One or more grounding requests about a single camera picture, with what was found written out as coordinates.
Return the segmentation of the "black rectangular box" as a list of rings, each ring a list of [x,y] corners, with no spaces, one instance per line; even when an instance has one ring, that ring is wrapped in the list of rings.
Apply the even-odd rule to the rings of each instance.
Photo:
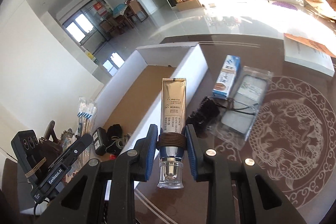
[[[97,155],[103,156],[106,154],[106,148],[108,146],[108,136],[106,130],[98,127],[93,133],[93,145]]]

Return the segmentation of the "black velvet pouch with chain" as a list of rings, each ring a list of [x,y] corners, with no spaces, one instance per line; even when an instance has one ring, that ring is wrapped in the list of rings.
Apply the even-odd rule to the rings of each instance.
[[[114,124],[110,126],[106,132],[108,137],[108,143],[112,144],[113,141],[121,139],[123,136],[122,127],[120,124]]]

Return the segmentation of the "bagged cotton swabs bundle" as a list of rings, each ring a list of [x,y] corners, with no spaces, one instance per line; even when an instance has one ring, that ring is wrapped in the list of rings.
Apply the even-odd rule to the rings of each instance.
[[[96,102],[86,99],[85,97],[79,97],[79,107],[77,112],[78,137],[82,137],[85,134],[92,135],[96,114]]]

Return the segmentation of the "phone case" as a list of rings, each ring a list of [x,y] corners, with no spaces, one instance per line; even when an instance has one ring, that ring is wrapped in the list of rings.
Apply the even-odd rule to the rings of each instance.
[[[226,100],[215,100],[219,115],[207,131],[230,146],[241,150],[263,104],[272,80],[270,71],[244,66]]]

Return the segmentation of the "black pouch with trim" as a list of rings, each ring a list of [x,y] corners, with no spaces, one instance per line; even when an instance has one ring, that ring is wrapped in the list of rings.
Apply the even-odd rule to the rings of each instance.
[[[210,121],[219,114],[220,110],[216,102],[212,98],[205,97],[202,99],[197,110],[188,116],[186,124],[193,125],[197,137],[202,138]]]

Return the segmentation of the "gold cosmetic tube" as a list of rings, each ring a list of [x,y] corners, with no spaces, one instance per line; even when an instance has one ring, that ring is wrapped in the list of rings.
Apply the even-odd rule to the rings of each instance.
[[[161,129],[158,137],[159,188],[182,189],[186,137],[186,79],[163,78]]]

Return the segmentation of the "blue white medicine box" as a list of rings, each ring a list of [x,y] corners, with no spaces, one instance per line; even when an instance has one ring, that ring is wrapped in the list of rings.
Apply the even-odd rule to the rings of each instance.
[[[213,88],[213,97],[228,98],[240,68],[240,57],[227,55]]]

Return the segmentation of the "rhinestone watch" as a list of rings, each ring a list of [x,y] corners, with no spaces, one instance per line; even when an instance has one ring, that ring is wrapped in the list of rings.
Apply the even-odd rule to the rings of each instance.
[[[114,138],[112,139],[112,143],[110,143],[105,151],[108,154],[109,160],[114,160],[117,158],[118,155],[120,155],[121,151],[124,149],[128,142],[129,138],[127,136],[123,138]]]

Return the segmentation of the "floral cushion chair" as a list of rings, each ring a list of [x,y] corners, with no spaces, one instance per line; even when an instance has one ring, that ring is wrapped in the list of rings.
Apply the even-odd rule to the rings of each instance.
[[[55,133],[55,121],[51,120],[46,128],[43,138],[46,140],[51,140],[58,145],[63,145],[66,143],[67,140],[72,140],[74,135],[75,133],[72,131],[71,128],[69,128],[68,130],[63,131],[60,137],[58,137]]]

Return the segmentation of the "white cardboard tray box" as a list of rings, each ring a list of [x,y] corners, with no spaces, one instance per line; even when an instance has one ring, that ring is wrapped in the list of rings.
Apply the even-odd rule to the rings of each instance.
[[[131,135],[125,149],[134,147],[151,124],[161,122],[162,79],[185,78],[189,103],[207,69],[197,42],[138,47],[96,97],[93,127],[120,124]]]

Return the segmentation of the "white book on table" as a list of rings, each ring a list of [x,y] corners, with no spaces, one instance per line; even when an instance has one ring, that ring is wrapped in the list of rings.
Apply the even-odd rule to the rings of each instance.
[[[289,63],[324,73],[330,77],[335,74],[332,58],[335,55],[329,49],[313,40],[284,34],[284,60]]]

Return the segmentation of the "dining table with chairs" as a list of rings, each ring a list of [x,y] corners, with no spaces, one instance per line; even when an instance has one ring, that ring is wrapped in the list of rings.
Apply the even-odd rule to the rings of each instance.
[[[113,11],[107,15],[99,26],[111,37],[115,32],[123,34],[124,28],[134,28],[136,19],[143,22],[148,18],[148,13],[138,0],[127,0],[116,6]]]

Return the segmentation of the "orange lounge chair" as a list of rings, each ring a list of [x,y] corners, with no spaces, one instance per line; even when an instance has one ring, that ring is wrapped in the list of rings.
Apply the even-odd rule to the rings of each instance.
[[[335,20],[335,0],[305,0],[320,15]]]

